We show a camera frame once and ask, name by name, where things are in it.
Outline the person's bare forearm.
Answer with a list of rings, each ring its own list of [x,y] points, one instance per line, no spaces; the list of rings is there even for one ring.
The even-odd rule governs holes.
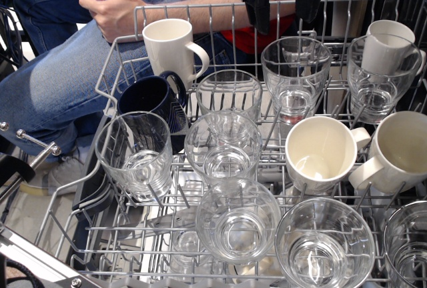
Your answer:
[[[145,8],[146,23],[172,18],[189,21],[193,33],[243,29],[251,25],[246,6],[240,0],[185,0]]]

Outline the person's bare hand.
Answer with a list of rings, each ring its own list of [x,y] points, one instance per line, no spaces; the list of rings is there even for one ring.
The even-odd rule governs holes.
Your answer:
[[[146,5],[143,0],[79,0],[79,4],[89,11],[108,43],[141,31],[141,25],[135,26],[134,13],[136,7]]]

